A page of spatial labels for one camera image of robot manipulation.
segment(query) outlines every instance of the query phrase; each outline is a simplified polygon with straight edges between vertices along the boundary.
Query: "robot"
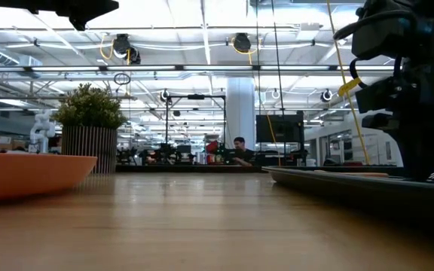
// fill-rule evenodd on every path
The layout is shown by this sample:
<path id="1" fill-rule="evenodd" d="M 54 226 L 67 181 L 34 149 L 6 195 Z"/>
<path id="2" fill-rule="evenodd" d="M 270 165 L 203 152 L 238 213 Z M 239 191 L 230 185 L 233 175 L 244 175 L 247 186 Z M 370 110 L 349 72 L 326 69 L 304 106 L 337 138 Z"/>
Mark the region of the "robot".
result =
<path id="1" fill-rule="evenodd" d="M 372 85 L 360 83 L 360 113 L 374 114 L 362 126 L 381 129 L 398 143 L 408 177 L 425 181 L 434 172 L 434 1 L 368 0 L 359 19 L 334 35 L 353 35 L 351 75 L 356 62 L 376 56 L 395 59 L 393 76 Z"/>
<path id="2" fill-rule="evenodd" d="M 39 113 L 35 115 L 36 122 L 29 134 L 31 139 L 29 145 L 30 153 L 48 153 L 48 138 L 54 137 L 55 135 L 55 127 L 54 123 L 50 122 L 50 115 L 50 110 L 40 110 Z"/>

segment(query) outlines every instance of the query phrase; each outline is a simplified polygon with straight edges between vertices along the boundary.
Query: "table surface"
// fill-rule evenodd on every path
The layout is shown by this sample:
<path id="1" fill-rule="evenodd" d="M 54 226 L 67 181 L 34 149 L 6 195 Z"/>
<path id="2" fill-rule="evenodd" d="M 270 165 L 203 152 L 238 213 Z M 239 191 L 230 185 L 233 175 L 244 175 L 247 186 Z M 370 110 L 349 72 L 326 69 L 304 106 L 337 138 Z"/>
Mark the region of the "table surface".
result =
<path id="1" fill-rule="evenodd" d="M 434 240 L 266 174 L 120 174 L 0 204 L 0 270 L 434 271 Z"/>

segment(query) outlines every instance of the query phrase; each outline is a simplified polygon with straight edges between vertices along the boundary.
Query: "computer monitor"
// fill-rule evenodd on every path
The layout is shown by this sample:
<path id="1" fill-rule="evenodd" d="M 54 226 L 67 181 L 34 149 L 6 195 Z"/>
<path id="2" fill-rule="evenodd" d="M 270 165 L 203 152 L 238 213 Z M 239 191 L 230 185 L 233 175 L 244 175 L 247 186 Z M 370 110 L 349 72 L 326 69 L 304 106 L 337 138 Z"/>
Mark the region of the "computer monitor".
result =
<path id="1" fill-rule="evenodd" d="M 179 145 L 179 146 L 177 146 L 177 151 L 179 151 L 181 154 L 191 154 L 192 153 L 192 146 L 191 145 Z"/>
<path id="2" fill-rule="evenodd" d="M 257 115 L 255 121 L 257 143 L 274 143 L 274 139 L 276 143 L 304 140 L 304 122 L 300 115 L 286 115 L 285 117 L 282 115 Z"/>

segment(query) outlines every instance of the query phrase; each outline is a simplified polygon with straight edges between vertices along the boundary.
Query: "person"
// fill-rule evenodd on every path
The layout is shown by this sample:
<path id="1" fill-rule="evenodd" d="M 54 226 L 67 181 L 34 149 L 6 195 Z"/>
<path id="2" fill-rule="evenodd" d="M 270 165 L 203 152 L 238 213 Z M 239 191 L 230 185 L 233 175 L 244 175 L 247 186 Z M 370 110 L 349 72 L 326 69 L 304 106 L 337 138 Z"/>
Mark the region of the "person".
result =
<path id="1" fill-rule="evenodd" d="M 252 166 L 250 160 L 254 157 L 254 152 L 246 148 L 246 140 L 243 137 L 236 137 L 234 147 L 236 150 L 234 162 L 241 166 Z"/>

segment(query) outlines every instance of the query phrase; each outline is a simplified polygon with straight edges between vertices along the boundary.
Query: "black tray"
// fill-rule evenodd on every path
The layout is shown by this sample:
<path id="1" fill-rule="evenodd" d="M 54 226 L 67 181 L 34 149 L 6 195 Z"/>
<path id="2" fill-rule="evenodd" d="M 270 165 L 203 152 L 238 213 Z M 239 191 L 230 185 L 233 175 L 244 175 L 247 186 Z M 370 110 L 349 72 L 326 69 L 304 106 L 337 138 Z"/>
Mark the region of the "black tray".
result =
<path id="1" fill-rule="evenodd" d="M 434 183 L 406 181 L 399 168 L 279 168 L 263 167 L 278 184 L 323 196 L 347 206 L 383 215 L 434 233 Z M 330 172 L 385 172 L 395 178 L 367 178 Z"/>

